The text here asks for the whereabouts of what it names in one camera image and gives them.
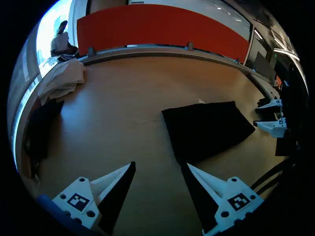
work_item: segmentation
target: orange object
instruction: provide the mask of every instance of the orange object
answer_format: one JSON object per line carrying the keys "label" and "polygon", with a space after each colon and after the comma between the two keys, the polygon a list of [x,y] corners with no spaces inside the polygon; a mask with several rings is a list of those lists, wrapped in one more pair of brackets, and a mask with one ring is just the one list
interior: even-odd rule
{"label": "orange object", "polygon": [[80,55],[128,44],[172,44],[244,62],[249,42],[225,25],[178,7],[136,4],[104,9],[78,19]]}

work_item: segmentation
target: white bracket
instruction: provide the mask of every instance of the white bracket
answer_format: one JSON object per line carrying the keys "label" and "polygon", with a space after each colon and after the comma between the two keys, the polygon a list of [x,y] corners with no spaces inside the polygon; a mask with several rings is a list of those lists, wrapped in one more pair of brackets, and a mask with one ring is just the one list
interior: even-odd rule
{"label": "white bracket", "polygon": [[247,213],[253,212],[263,199],[237,177],[227,181],[218,179],[190,164],[189,169],[202,187],[219,206],[215,213],[217,225],[204,236],[212,236],[234,225],[236,220],[243,220]]}
{"label": "white bracket", "polygon": [[256,109],[263,109],[263,108],[267,108],[267,107],[282,107],[282,100],[281,99],[272,99],[268,104],[261,106],[261,107],[257,107]]}
{"label": "white bracket", "polygon": [[53,202],[78,223],[104,234],[98,226],[102,218],[98,205],[118,183],[131,164],[91,182],[87,178],[79,177],[58,194]]}
{"label": "white bracket", "polygon": [[285,117],[282,117],[277,121],[254,121],[254,126],[270,133],[273,138],[283,138],[287,122]]}

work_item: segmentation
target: person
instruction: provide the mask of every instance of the person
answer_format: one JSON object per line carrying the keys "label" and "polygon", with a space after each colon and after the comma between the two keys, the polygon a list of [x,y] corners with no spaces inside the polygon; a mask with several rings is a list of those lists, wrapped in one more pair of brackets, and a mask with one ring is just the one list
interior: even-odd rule
{"label": "person", "polygon": [[69,43],[68,32],[64,32],[68,21],[63,21],[57,30],[56,36],[51,41],[50,54],[58,57],[58,62],[65,62],[79,56],[78,48]]}

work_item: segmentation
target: screw hole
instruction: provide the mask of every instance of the screw hole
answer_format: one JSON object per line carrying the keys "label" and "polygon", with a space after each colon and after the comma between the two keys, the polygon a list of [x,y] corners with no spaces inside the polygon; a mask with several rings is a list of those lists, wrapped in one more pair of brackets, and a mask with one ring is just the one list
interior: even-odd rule
{"label": "screw hole", "polygon": [[80,220],[79,218],[74,218],[74,221],[82,225],[82,220]]}
{"label": "screw hole", "polygon": [[87,215],[88,217],[94,217],[94,216],[95,216],[95,213],[94,213],[93,211],[89,210],[89,211],[86,213],[86,215]]}
{"label": "screw hole", "polygon": [[222,212],[222,213],[221,213],[221,216],[222,216],[223,218],[226,218],[226,217],[229,216],[229,213],[228,213],[228,212]]}

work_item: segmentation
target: black cable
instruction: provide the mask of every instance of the black cable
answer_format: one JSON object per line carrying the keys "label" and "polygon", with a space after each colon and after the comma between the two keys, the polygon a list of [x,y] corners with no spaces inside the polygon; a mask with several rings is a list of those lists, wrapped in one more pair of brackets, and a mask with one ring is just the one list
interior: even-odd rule
{"label": "black cable", "polygon": [[282,171],[286,166],[289,166],[293,163],[292,158],[288,158],[274,166],[272,169],[270,169],[268,172],[266,172],[263,176],[261,176],[250,188],[254,190],[259,185],[261,185],[263,182],[265,182],[267,179],[269,179],[271,176],[277,174],[278,172]]}
{"label": "black cable", "polygon": [[262,194],[264,191],[266,191],[267,189],[271,188],[271,187],[274,186],[276,183],[278,183],[281,179],[282,179],[282,174],[276,176],[273,180],[271,180],[269,183],[267,183],[267,184],[264,185],[261,189],[259,189],[259,190],[257,191],[257,194],[258,194],[258,195]]}

